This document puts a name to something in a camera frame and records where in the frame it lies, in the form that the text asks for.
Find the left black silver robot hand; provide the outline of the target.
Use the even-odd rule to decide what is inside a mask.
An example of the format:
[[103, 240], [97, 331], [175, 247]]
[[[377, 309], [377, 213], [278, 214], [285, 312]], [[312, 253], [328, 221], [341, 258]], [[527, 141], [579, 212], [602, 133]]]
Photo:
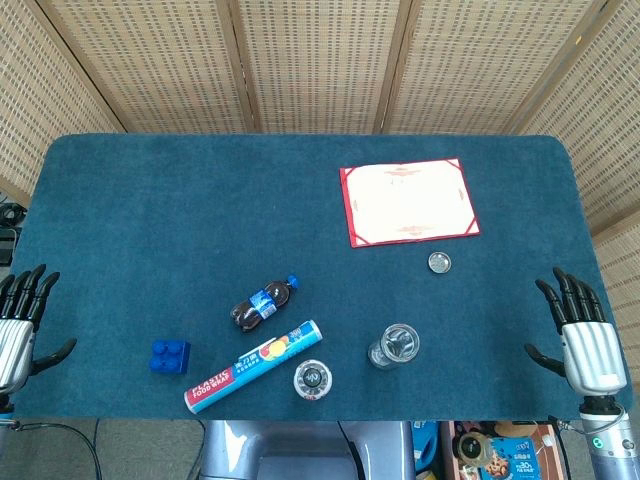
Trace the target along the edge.
[[68, 339], [54, 353], [35, 359], [33, 350], [51, 290], [60, 273], [46, 278], [46, 265], [1, 280], [1, 411], [12, 409], [10, 397], [29, 377], [36, 376], [65, 360], [77, 339]]

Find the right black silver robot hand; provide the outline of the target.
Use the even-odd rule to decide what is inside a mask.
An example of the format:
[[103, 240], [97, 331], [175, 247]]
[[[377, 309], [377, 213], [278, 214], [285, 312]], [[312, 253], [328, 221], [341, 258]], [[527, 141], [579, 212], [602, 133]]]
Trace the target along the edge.
[[534, 345], [524, 349], [536, 364], [567, 380], [582, 397], [613, 397], [627, 386], [620, 342], [614, 325], [605, 316], [594, 289], [555, 267], [558, 282], [554, 289], [545, 281], [535, 281], [549, 306], [562, 344], [563, 358], [553, 359]]

